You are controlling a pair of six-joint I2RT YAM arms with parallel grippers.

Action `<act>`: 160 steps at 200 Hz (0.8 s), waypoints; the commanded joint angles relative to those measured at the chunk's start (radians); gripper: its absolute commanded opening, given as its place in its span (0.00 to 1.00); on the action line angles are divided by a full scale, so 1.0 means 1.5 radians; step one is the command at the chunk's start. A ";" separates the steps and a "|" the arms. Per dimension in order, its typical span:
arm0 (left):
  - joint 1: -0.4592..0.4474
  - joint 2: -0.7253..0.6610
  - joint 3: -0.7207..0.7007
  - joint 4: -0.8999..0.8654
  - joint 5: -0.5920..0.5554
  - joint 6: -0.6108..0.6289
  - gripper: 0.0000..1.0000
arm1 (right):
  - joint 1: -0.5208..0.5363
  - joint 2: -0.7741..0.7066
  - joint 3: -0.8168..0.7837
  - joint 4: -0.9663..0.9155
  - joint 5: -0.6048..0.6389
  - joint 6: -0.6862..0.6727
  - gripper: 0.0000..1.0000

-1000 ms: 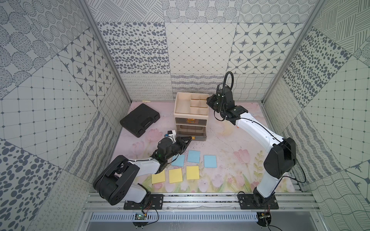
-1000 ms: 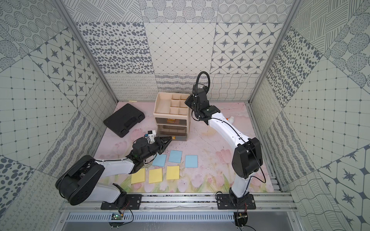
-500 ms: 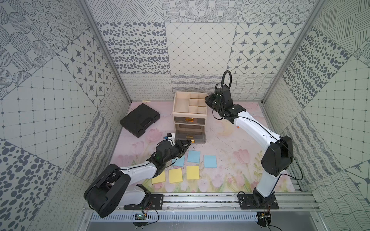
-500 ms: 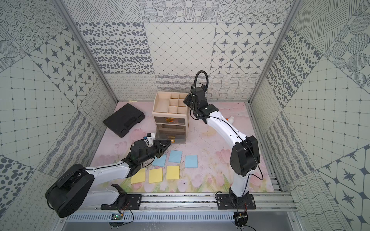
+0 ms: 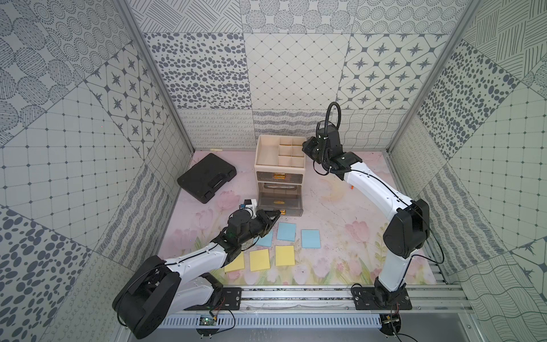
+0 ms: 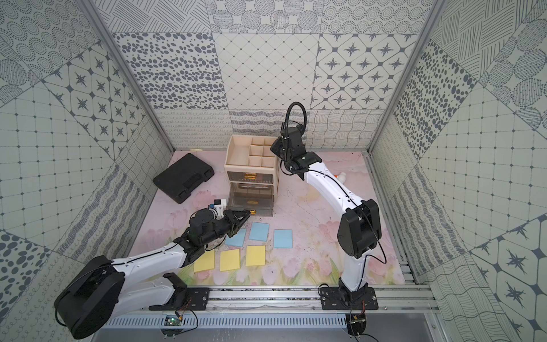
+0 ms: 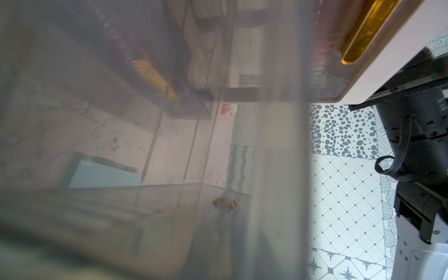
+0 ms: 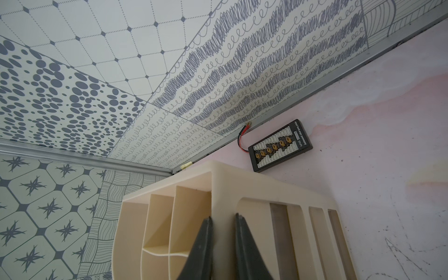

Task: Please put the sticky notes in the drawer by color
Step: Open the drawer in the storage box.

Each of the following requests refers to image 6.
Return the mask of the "beige desktop drawer organizer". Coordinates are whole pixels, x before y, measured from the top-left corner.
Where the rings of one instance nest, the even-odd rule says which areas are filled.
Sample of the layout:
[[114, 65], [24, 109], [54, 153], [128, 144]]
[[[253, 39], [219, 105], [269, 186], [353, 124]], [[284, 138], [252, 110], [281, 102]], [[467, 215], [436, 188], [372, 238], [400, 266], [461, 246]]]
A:
[[275, 137], [260, 135], [232, 135], [226, 150], [224, 170], [256, 172], [274, 176], [274, 199], [279, 187], [280, 159], [270, 151]]

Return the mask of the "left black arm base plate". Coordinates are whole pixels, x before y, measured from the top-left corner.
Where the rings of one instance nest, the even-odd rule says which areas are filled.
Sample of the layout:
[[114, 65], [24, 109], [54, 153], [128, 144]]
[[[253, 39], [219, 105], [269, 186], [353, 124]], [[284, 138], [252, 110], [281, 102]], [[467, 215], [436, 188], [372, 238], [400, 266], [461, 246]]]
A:
[[174, 294], [166, 304], [149, 306], [148, 310], [152, 312], [163, 311], [183, 311], [191, 309], [193, 311], [205, 311], [209, 301], [210, 288], [186, 288], [175, 289]]

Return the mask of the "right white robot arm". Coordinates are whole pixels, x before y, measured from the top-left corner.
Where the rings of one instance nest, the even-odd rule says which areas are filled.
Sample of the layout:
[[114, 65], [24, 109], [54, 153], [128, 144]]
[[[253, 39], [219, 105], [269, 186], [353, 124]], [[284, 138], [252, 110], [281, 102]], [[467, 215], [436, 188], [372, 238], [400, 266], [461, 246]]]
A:
[[298, 128], [283, 128], [271, 151], [280, 158], [285, 175], [296, 175], [315, 188], [340, 215], [338, 244], [346, 253], [340, 286], [356, 293], [366, 285], [368, 259], [379, 245], [382, 231], [377, 203], [352, 193], [314, 152], [308, 152]]

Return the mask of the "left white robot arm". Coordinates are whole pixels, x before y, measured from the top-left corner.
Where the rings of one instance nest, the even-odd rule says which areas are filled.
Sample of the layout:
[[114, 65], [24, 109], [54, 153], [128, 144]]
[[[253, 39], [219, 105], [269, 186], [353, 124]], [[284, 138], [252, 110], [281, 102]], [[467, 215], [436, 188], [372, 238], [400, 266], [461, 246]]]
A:
[[236, 235], [252, 215], [230, 209], [221, 218], [216, 214], [213, 208], [196, 211], [182, 236], [151, 252], [91, 259], [55, 300], [57, 324], [74, 339], [85, 339], [110, 319], [138, 309], [173, 311], [176, 316], [190, 309], [192, 295], [174, 269], [195, 263], [212, 242]]

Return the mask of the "yellow sticky pad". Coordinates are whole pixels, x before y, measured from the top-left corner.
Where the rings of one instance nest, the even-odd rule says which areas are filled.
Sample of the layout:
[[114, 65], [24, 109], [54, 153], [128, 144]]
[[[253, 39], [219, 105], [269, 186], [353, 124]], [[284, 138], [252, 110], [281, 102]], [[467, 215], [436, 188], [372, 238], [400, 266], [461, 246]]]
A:
[[215, 268], [215, 251], [206, 251], [194, 262], [194, 273], [211, 271]]
[[221, 272], [238, 270], [240, 267], [240, 249], [230, 249], [220, 253], [219, 270]]
[[265, 246], [248, 246], [246, 248], [246, 266], [264, 266], [265, 264]]

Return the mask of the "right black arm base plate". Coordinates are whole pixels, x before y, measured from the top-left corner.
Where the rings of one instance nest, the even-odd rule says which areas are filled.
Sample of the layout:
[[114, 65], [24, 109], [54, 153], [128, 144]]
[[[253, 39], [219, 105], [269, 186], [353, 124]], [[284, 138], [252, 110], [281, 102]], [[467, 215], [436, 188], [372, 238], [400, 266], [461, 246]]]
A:
[[346, 288], [322, 286], [318, 288], [318, 295], [324, 311], [351, 309], [363, 312], [379, 309], [375, 290], [370, 286], [364, 286], [356, 292], [350, 292]]

